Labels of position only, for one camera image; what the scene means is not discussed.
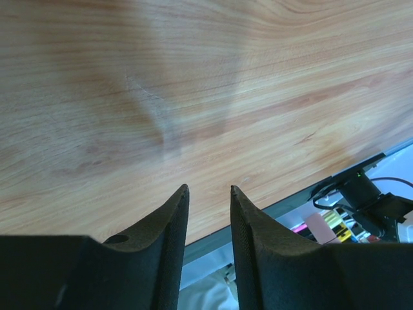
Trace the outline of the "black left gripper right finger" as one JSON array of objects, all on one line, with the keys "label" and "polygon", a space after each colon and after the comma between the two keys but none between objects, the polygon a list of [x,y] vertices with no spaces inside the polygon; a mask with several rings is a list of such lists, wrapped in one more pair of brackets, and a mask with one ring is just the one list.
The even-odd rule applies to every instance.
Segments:
[{"label": "black left gripper right finger", "polygon": [[412,245],[321,245],[287,229],[231,188],[241,309],[411,309]]}]

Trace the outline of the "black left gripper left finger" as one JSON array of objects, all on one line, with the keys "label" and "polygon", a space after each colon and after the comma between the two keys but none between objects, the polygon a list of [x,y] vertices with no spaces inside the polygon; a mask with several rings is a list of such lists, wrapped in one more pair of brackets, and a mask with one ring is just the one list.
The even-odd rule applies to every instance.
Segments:
[{"label": "black left gripper left finger", "polygon": [[175,309],[190,193],[105,242],[89,236],[2,236],[2,309]]}]

